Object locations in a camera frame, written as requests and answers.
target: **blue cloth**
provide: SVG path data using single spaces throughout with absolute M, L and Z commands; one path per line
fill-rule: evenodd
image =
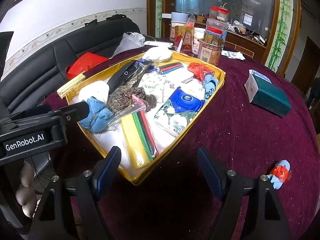
M 97 100 L 95 97 L 87 99 L 89 105 L 89 115 L 80 121 L 83 128 L 90 132 L 101 132 L 108 126 L 108 121 L 113 117 L 113 113 L 106 108 L 104 102 Z
M 287 160 L 279 161 L 278 163 L 276 163 L 275 167 L 279 165 L 285 166 L 288 171 L 290 170 L 290 163 Z M 278 177 L 271 174 L 267 175 L 267 177 L 270 179 L 271 183 L 273 184 L 274 189 L 281 188 L 283 182 Z
M 219 84 L 219 80 L 217 80 L 212 75 L 208 74 L 204 77 L 203 88 L 205 89 L 205 99 L 209 99 L 210 96 L 215 92 L 217 86 Z

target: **velvet tablecloth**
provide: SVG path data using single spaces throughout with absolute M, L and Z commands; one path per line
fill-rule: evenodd
M 100 71 L 103 64 L 86 75 Z M 319 197 L 320 161 L 316 132 L 302 97 L 285 79 L 248 57 L 240 61 L 223 56 L 218 67 L 227 73 L 224 86 L 177 147 L 139 186 L 117 174 L 109 194 L 100 200 L 116 240 L 205 239 L 220 201 L 212 196 L 197 165 L 196 152 L 202 145 L 243 176 L 258 177 L 279 160 L 288 160 L 292 179 L 277 193 L 292 239 L 299 239 L 311 223 Z M 292 105 L 286 117 L 249 103 L 244 89 L 249 69 L 268 76 L 286 93 Z M 46 102 L 53 108 L 65 104 L 56 94 Z M 77 125 L 67 129 L 67 137 L 67 146 L 50 152 L 62 177 L 78 175 L 101 158 Z M 233 239 L 241 235 L 247 200 L 243 200 Z

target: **wallpaper border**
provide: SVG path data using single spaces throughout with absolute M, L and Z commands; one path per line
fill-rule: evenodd
M 127 8 L 127 9 L 118 9 L 104 11 L 100 13 L 95 13 L 69 21 L 65 24 L 62 24 L 52 30 L 47 31 L 38 38 L 32 40 L 23 48 L 19 49 L 12 57 L 6 60 L 4 66 L 4 73 L 1 79 L 3 79 L 7 74 L 9 74 L 15 67 L 17 67 L 21 62 L 30 57 L 33 53 L 43 48 L 45 45 L 61 38 L 62 36 L 71 33 L 81 27 L 84 27 L 85 23 L 91 22 L 92 20 L 97 19 L 98 21 L 105 20 L 107 17 L 111 17 L 114 14 L 140 14 L 147 13 L 147 8 Z

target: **sofa backrest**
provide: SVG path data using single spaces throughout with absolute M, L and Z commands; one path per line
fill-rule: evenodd
M 0 118 L 37 106 L 68 82 L 66 68 L 86 52 L 111 57 L 123 33 L 139 27 L 126 16 L 92 22 L 44 46 L 10 72 L 0 82 Z

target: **dark green box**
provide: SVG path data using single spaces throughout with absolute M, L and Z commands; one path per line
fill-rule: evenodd
M 258 76 L 249 74 L 244 87 L 252 104 L 261 106 L 281 117 L 286 116 L 291 110 L 286 94 L 280 88 Z

